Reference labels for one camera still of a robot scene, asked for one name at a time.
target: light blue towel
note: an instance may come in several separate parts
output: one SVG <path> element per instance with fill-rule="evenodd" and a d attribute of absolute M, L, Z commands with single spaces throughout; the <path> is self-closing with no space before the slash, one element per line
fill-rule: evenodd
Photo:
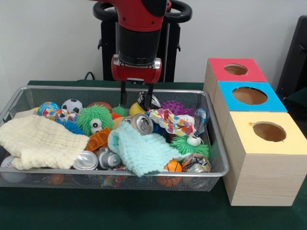
<path fill-rule="evenodd" d="M 164 166 L 171 159 L 182 160 L 189 156 L 181 155 L 170 147 L 159 134 L 142 136 L 128 122 L 121 122 L 108 137 L 109 148 L 117 153 L 126 168 L 137 176 L 150 172 L 165 172 Z"/>

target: green spiky ball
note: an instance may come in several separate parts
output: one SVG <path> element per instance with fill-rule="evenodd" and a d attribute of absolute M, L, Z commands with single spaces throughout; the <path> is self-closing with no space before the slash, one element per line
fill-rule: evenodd
<path fill-rule="evenodd" d="M 201 153 L 206 157 L 209 156 L 209 147 L 208 145 L 198 145 L 193 146 L 187 142 L 187 136 L 178 136 L 173 138 L 172 143 L 170 144 L 172 147 L 177 149 L 180 154 L 184 155 L 186 153 Z"/>
<path fill-rule="evenodd" d="M 83 108 L 82 112 L 78 115 L 77 124 L 87 136 L 92 135 L 90 122 L 95 118 L 101 120 L 102 128 L 108 127 L 112 130 L 114 123 L 111 113 L 107 108 L 95 104 L 91 107 Z"/>
<path fill-rule="evenodd" d="M 112 109 L 112 112 L 113 112 L 113 113 L 116 113 L 116 114 L 119 114 L 119 115 L 121 115 L 122 117 L 128 116 L 127 110 L 125 110 L 125 109 L 124 109 L 123 107 L 121 107 L 120 105 L 117 106 L 117 107 L 115 107 L 115 108 L 113 108 L 113 109 Z"/>

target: wooden box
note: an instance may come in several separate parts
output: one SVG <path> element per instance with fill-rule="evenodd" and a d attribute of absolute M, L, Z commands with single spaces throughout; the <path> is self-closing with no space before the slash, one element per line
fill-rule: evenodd
<path fill-rule="evenodd" d="M 217 81 L 267 82 L 253 59 L 209 58 L 203 90 L 214 102 Z"/>
<path fill-rule="evenodd" d="M 307 140 L 288 113 L 230 112 L 224 176 L 232 206 L 291 206 L 307 173 Z"/>
<path fill-rule="evenodd" d="M 222 137 L 229 111 L 287 112 L 267 82 L 219 81 L 213 108 Z"/>

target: wire mesh basket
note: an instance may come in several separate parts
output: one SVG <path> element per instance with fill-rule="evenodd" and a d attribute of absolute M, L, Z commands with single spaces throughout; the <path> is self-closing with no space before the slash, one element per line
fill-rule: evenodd
<path fill-rule="evenodd" d="M 129 109 L 136 102 L 140 89 L 127 89 L 127 105 Z M 112 107 L 120 101 L 118 88 L 87 88 L 87 87 L 48 87 L 26 86 L 20 88 L 10 99 L 0 114 L 0 126 L 11 120 L 17 112 L 39 107 L 40 104 L 52 101 L 61 105 L 70 98 L 77 99 L 84 106 L 94 101 L 108 102 Z M 135 189 L 135 190 L 172 190 L 172 191 L 210 191 L 221 176 L 228 172 L 228 161 L 224 145 L 219 133 L 211 101 L 202 91 L 189 90 L 155 90 L 154 95 L 159 101 L 175 100 L 186 108 L 206 109 L 210 116 L 206 131 L 201 135 L 205 144 L 210 146 L 209 161 L 211 172 L 161 172 L 137 177 L 128 171 L 113 170 L 59 170 L 30 169 L 19 171 L 14 168 L 0 168 L 0 187 L 37 187 L 37 188 L 86 188 L 86 189 Z M 7 156 L 7 151 L 0 146 L 0 162 Z M 7 176 L 19 176 L 22 181 L 17 183 L 5 180 Z M 60 177 L 61 183 L 54 183 L 53 178 Z M 166 187 L 159 183 L 158 178 L 175 179 L 177 185 Z"/>

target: green tablecloth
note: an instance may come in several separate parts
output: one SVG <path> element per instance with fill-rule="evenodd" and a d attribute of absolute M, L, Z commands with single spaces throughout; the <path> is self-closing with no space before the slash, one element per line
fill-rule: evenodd
<path fill-rule="evenodd" d="M 29 84 L 119 86 L 91 80 Z M 201 90 L 202 84 L 156 88 Z M 222 179 L 209 193 L 0 188 L 0 196 L 1 229 L 307 229 L 307 180 L 292 207 L 231 207 Z"/>

